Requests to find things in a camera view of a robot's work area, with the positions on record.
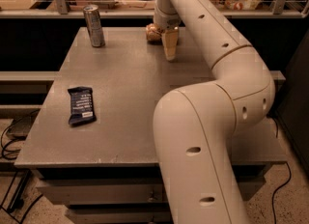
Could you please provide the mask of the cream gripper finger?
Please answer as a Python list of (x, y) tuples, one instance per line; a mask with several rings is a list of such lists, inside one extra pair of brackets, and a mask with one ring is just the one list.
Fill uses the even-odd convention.
[(168, 61), (173, 61), (176, 58), (176, 47), (179, 37), (179, 28), (166, 29), (162, 35), (161, 40), (164, 48), (165, 57)]

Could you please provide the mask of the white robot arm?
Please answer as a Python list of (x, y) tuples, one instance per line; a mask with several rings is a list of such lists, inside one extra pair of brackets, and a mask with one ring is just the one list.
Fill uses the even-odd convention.
[(173, 8), (214, 77), (175, 89), (154, 110), (154, 144), (174, 224), (249, 224), (229, 139), (259, 123), (275, 86), (253, 45), (210, 0), (157, 0)]

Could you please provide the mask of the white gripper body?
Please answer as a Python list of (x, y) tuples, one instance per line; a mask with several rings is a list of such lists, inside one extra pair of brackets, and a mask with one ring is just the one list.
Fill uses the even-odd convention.
[(159, 7), (154, 6), (154, 18), (153, 21), (161, 29), (174, 29), (181, 24), (181, 18), (178, 15), (176, 9), (172, 5)]

